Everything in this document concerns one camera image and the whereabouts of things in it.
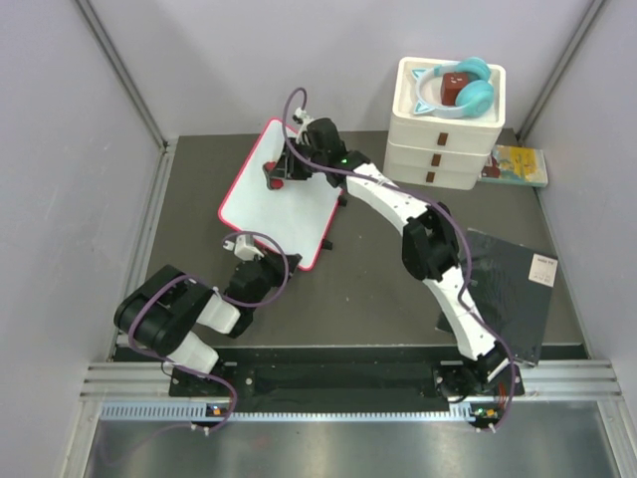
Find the cat ear headphones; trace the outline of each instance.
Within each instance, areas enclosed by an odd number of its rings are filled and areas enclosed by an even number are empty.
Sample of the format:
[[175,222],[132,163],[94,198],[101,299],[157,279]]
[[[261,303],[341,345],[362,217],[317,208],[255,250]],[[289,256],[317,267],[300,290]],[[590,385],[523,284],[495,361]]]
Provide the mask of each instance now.
[[[432,115],[446,120],[454,120],[463,117],[476,118],[484,113],[494,103],[494,87],[489,83],[491,70],[485,61],[478,57],[471,57],[464,62],[438,65],[434,68],[415,68],[411,71],[416,78],[416,106],[415,115]],[[456,98],[454,107],[432,105],[422,96],[422,88],[425,83],[436,77],[442,77],[445,73],[469,74],[469,85],[461,90]]]

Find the gray table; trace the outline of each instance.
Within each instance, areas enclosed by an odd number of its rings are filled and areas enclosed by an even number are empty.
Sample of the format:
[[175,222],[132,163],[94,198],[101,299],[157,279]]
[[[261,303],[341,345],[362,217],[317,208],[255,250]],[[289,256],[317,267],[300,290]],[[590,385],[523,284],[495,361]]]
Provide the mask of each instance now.
[[[385,131],[344,133],[350,148],[382,166]],[[237,259],[221,248],[229,231],[217,209],[250,151],[255,135],[183,136],[178,143],[148,274],[172,264],[223,289]],[[502,239],[554,252],[531,188],[479,183],[471,191],[421,188],[446,203],[460,224]],[[315,268],[300,272],[286,294],[260,309],[253,326],[232,341],[200,337],[213,346],[446,345],[434,329],[440,309],[407,274],[400,238],[392,226],[358,200],[335,216]],[[563,277],[558,274],[546,344],[581,344],[582,334]]]

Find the white label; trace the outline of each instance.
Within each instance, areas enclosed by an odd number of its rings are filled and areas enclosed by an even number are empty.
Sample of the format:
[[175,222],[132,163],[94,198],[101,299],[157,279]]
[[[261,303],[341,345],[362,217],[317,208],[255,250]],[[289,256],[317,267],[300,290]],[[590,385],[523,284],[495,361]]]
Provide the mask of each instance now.
[[529,271],[529,280],[553,287],[555,283],[555,274],[557,273],[557,260],[550,257],[533,254],[531,262],[531,270]]

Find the red cube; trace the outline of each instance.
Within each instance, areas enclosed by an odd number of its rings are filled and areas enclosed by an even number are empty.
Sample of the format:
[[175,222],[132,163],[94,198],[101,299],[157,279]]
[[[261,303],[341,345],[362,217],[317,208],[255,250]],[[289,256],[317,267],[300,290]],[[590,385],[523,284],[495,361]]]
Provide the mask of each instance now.
[[467,85],[469,85],[469,74],[445,73],[442,76],[442,86],[440,87],[440,98],[442,99],[443,106],[454,106],[458,94]]

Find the white wall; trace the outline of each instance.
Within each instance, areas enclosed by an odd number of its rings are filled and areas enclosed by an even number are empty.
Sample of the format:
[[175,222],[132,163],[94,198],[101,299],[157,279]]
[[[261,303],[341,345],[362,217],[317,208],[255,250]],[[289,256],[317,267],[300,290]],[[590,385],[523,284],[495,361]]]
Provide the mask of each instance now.
[[53,476],[157,147],[71,1],[0,7],[0,475]]
[[587,2],[93,0],[164,135],[258,132],[289,92],[387,129],[398,61],[482,56],[519,127]]
[[637,419],[637,3],[608,2],[534,128],[541,196],[593,351]]

